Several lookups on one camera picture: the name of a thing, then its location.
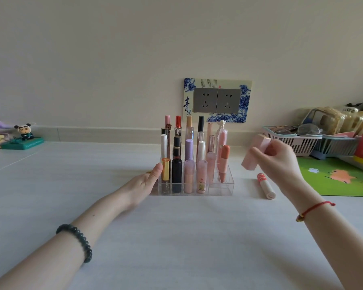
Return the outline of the person's left hand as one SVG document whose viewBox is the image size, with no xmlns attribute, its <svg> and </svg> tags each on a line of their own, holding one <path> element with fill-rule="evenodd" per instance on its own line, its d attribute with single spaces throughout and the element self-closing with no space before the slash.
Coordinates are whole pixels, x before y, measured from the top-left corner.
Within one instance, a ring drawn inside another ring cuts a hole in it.
<svg viewBox="0 0 363 290">
<path fill-rule="evenodd" d="M 135 176 L 118 190 L 125 210 L 133 209 L 150 195 L 157 181 L 148 182 L 148 173 Z"/>
</svg>

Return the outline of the person's right hand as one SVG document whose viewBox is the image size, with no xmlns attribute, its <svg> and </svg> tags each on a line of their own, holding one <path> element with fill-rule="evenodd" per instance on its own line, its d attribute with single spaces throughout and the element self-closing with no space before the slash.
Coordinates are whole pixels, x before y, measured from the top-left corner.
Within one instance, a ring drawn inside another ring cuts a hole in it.
<svg viewBox="0 0 363 290">
<path fill-rule="evenodd" d="M 304 195 L 305 181 L 293 149 L 279 140 L 272 140 L 265 152 L 268 155 L 268 167 L 262 171 L 280 188 L 287 198 Z"/>
</svg>

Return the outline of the panda hat figurine green base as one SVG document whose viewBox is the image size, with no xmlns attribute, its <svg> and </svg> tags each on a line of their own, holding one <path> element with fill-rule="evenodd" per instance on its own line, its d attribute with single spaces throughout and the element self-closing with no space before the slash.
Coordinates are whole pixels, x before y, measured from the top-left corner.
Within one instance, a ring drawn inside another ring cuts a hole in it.
<svg viewBox="0 0 363 290">
<path fill-rule="evenodd" d="M 2 150 L 29 150 L 44 143 L 42 137 L 35 137 L 30 123 L 15 125 L 14 129 L 19 134 L 0 145 Z"/>
</svg>

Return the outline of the dark lens sunglasses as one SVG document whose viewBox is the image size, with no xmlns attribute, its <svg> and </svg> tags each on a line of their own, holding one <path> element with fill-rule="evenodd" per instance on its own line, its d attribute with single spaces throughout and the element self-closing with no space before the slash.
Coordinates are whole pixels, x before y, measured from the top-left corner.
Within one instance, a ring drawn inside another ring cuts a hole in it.
<svg viewBox="0 0 363 290">
<path fill-rule="evenodd" d="M 298 136 L 317 136 L 322 133 L 322 129 L 312 123 L 306 123 L 298 126 L 295 133 Z"/>
</svg>

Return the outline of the clear acrylic lipstick organizer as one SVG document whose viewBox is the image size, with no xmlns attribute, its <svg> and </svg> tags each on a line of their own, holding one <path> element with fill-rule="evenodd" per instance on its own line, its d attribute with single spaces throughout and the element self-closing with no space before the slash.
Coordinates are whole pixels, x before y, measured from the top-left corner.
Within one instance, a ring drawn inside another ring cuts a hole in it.
<svg viewBox="0 0 363 290">
<path fill-rule="evenodd" d="M 187 169 L 185 168 L 185 157 L 181 155 L 182 160 L 182 182 L 176 183 L 172 180 L 173 168 L 172 160 L 169 161 L 170 176 L 169 180 L 164 180 L 162 176 L 157 180 L 157 184 L 152 189 L 151 195 L 154 196 L 231 196 L 233 194 L 234 180 L 229 168 L 226 165 L 225 172 L 222 174 L 218 171 L 217 155 L 208 153 L 207 179 L 205 191 L 198 192 L 198 180 L 196 168 L 192 170 L 192 162 L 188 160 Z"/>
</svg>

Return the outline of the blue white floral socket frame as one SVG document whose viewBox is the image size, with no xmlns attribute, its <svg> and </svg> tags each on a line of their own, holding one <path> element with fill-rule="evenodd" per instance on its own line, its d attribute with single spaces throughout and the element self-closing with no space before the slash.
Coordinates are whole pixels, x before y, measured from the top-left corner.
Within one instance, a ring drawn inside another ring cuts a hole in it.
<svg viewBox="0 0 363 290">
<path fill-rule="evenodd" d="M 213 78 L 184 78 L 182 118 L 187 120 L 187 116 L 192 116 L 192 121 L 198 123 L 198 117 L 203 116 L 205 122 L 217 122 L 224 120 L 232 123 L 245 123 L 248 113 L 248 107 L 252 92 L 251 80 L 231 80 L 231 79 L 213 79 Z M 229 88 L 241 89 L 240 106 L 237 114 L 215 114 L 199 113 L 192 111 L 194 90 L 196 88 Z"/>
</svg>

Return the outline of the thin frame eyeglasses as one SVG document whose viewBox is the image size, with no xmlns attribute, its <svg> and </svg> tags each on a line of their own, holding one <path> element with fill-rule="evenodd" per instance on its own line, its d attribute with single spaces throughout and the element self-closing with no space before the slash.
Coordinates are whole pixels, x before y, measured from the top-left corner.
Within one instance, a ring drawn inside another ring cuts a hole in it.
<svg viewBox="0 0 363 290">
<path fill-rule="evenodd" d="M 269 129 L 279 135 L 296 135 L 299 125 L 272 126 Z"/>
</svg>

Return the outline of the green cartoon mat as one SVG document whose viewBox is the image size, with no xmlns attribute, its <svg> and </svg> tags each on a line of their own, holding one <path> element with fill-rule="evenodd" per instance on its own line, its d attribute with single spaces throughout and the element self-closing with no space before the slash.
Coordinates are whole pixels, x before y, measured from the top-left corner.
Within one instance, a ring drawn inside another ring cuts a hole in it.
<svg viewBox="0 0 363 290">
<path fill-rule="evenodd" d="M 323 196 L 363 197 L 363 170 L 337 158 L 297 158 L 305 181 Z"/>
</svg>

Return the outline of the clear zip pouches with items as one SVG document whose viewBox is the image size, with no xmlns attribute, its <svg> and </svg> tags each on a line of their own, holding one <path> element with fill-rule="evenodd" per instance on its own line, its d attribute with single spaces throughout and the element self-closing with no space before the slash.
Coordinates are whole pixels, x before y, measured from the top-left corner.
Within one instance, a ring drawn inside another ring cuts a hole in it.
<svg viewBox="0 0 363 290">
<path fill-rule="evenodd" d="M 302 124 L 313 124 L 323 134 L 335 136 L 339 133 L 353 132 L 353 137 L 363 135 L 363 102 L 348 103 L 344 106 L 316 107 L 304 109 Z"/>
</svg>

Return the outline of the person's right forearm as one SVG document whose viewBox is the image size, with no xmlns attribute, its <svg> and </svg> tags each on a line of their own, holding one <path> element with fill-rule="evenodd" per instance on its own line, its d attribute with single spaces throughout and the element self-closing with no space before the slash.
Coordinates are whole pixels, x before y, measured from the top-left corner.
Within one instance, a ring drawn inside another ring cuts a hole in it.
<svg viewBox="0 0 363 290">
<path fill-rule="evenodd" d="M 304 195 L 288 198 L 345 290 L 363 290 L 363 236 L 306 182 Z"/>
</svg>

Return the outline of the blue plastic basket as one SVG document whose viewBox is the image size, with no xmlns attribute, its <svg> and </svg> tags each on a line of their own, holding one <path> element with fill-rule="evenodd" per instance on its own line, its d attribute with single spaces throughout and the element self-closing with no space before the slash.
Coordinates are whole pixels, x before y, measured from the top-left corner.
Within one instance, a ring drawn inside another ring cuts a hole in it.
<svg viewBox="0 0 363 290">
<path fill-rule="evenodd" d="M 318 160 L 337 158 L 340 156 L 353 156 L 360 139 L 361 136 L 322 135 L 322 138 L 316 142 L 310 156 Z"/>
</svg>

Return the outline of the cluster of assorted standing lipsticks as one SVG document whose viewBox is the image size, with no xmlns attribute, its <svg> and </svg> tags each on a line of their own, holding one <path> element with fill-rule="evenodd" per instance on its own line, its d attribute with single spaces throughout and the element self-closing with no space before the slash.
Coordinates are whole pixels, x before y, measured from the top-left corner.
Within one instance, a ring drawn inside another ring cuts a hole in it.
<svg viewBox="0 0 363 290">
<path fill-rule="evenodd" d="M 192 162 L 192 170 L 196 168 L 198 180 L 198 192 L 204 192 L 207 179 L 208 153 L 217 155 L 218 171 L 224 173 L 229 160 L 230 146 L 227 145 L 226 122 L 218 121 L 219 129 L 214 134 L 213 123 L 208 122 L 207 129 L 204 130 L 204 117 L 198 118 L 198 131 L 194 133 L 192 116 L 187 116 L 185 135 L 182 136 L 181 116 L 175 117 L 175 125 L 171 125 L 171 117 L 165 115 L 164 127 L 161 128 L 161 152 L 160 161 L 163 171 L 160 176 L 164 180 L 169 180 L 170 166 L 172 160 L 173 175 L 172 180 L 176 183 L 182 182 L 182 160 L 185 157 L 185 168 L 187 161 Z"/>
</svg>

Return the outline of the grey double wall socket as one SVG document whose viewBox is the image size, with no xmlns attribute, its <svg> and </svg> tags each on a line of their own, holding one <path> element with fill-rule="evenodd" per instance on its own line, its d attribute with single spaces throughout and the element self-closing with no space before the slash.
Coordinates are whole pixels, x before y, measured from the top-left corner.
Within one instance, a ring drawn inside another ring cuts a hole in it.
<svg viewBox="0 0 363 290">
<path fill-rule="evenodd" d="M 192 111 L 212 114 L 237 114 L 240 98 L 240 88 L 196 88 L 194 90 Z"/>
</svg>

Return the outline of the person's left forearm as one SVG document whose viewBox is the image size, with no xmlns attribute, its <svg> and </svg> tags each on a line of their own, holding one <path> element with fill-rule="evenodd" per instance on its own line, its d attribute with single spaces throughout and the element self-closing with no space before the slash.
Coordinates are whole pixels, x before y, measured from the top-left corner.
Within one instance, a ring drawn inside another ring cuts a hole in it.
<svg viewBox="0 0 363 290">
<path fill-rule="evenodd" d="M 106 227 L 125 212 L 119 191 L 107 195 L 85 210 L 62 230 L 0 278 L 0 290 L 65 290 Z"/>
</svg>

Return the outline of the red striped cap lipstick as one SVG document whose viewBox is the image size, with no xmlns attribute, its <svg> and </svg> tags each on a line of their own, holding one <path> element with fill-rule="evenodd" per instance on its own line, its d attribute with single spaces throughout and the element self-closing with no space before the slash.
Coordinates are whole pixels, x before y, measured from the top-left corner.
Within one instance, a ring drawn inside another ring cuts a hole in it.
<svg viewBox="0 0 363 290">
<path fill-rule="evenodd" d="M 276 198 L 276 193 L 273 190 L 270 182 L 266 178 L 266 176 L 263 173 L 257 174 L 257 180 L 262 188 L 262 191 L 264 192 L 266 198 L 268 200 L 273 200 Z"/>
</svg>

